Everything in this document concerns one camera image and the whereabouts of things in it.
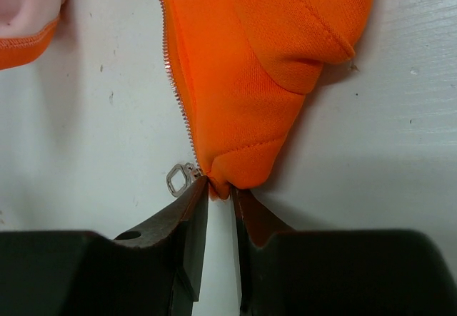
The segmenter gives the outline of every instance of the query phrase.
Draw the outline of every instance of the pink fabric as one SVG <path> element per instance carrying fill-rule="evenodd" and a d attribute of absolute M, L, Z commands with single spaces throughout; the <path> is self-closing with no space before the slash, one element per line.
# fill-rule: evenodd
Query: pink fabric
<path fill-rule="evenodd" d="M 0 38 L 33 36 L 58 17 L 64 0 L 0 0 Z"/>

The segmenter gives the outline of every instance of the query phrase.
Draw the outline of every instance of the zipper pull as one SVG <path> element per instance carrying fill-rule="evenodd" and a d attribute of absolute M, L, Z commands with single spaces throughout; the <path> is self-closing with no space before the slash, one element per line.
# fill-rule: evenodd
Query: zipper pull
<path fill-rule="evenodd" d="M 183 175 L 184 185 L 177 190 L 171 180 L 178 173 L 181 173 Z M 169 189 L 170 193 L 173 195 L 173 197 L 178 198 L 184 193 L 184 191 L 187 190 L 187 188 L 189 186 L 192 185 L 193 182 L 195 182 L 202 175 L 203 175 L 203 173 L 201 172 L 201 169 L 197 168 L 194 164 L 191 164 L 191 163 L 186 163 L 184 165 L 176 164 L 171 169 L 169 174 L 166 175 L 166 186 Z"/>

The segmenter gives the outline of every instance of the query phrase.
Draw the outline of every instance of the zipper slider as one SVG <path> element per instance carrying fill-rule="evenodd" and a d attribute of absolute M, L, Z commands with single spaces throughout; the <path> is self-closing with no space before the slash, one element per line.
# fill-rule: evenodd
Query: zipper slider
<path fill-rule="evenodd" d="M 171 180 L 178 173 L 181 173 L 183 175 L 184 185 L 177 190 Z M 201 172 L 201 169 L 197 168 L 194 164 L 191 164 L 191 163 L 186 163 L 184 165 L 176 164 L 170 170 L 169 174 L 166 175 L 166 186 L 169 189 L 170 193 L 173 195 L 173 197 L 178 198 L 184 193 L 184 191 L 187 190 L 187 188 L 189 186 L 192 185 L 193 182 L 195 182 L 202 175 L 203 175 L 203 173 Z"/>

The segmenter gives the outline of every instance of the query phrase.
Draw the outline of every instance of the white wooden surface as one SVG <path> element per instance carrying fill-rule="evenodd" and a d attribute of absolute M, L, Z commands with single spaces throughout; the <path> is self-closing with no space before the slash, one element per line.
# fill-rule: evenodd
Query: white wooden surface
<path fill-rule="evenodd" d="M 376 0 L 360 71 L 326 68 L 255 194 L 298 228 L 422 230 L 457 277 L 456 35 L 457 0 Z M 165 175 L 191 158 L 157 0 L 70 0 L 48 51 L 0 72 L 0 229 L 113 237 L 173 200 Z M 194 314 L 236 315 L 228 203 L 206 246 Z"/>

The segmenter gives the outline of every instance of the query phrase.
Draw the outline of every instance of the orange fabric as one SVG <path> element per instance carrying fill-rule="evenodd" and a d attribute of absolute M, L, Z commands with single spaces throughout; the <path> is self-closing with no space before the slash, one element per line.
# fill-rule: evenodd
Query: orange fabric
<path fill-rule="evenodd" d="M 169 58 L 216 192 L 268 177 L 324 63 L 354 56 L 372 0 L 164 0 Z"/>
<path fill-rule="evenodd" d="M 59 22 L 51 20 L 40 32 L 30 36 L 0 38 L 0 70 L 24 65 L 37 59 L 48 47 Z"/>

